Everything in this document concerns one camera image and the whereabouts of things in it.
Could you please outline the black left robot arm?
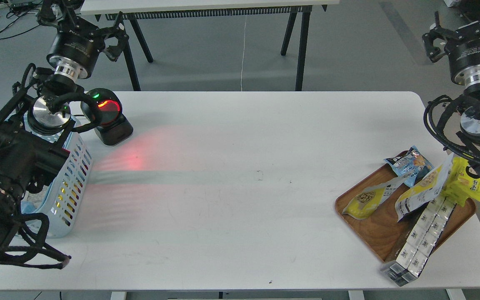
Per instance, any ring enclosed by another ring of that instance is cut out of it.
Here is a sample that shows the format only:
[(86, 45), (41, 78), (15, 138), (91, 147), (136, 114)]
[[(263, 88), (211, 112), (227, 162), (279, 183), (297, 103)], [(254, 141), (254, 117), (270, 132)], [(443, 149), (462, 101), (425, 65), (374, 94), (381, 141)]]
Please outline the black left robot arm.
[(78, 209), (91, 159), (80, 133), (94, 130), (105, 145), (116, 145), (133, 133), (113, 91), (88, 92), (77, 84), (89, 78), (99, 54), (117, 61), (126, 53), (128, 35), (123, 13), (112, 27), (98, 26), (76, 15), (82, 0), (45, 0), (37, 14), (39, 25), (57, 34), (46, 60), (48, 68), (30, 63), (13, 95), (0, 110), (0, 265), (32, 268), (37, 255), (64, 268), (70, 261), (46, 243), (56, 218), (70, 228)]

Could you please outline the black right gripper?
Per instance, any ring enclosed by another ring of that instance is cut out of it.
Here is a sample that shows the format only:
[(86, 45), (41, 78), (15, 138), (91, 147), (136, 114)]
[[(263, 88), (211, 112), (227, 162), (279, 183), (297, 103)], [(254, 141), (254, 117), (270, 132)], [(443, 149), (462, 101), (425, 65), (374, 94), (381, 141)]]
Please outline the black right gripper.
[[(468, 25), (455, 31), (443, 28), (439, 12), (435, 11), (435, 22), (429, 32), (423, 34), (422, 41), (425, 53), (432, 63), (448, 56), (451, 81), (454, 84), (469, 85), (470, 76), (480, 72), (480, 0), (462, 0), (459, 9), (470, 21)], [(434, 45), (438, 39), (446, 42), (446, 50)]]

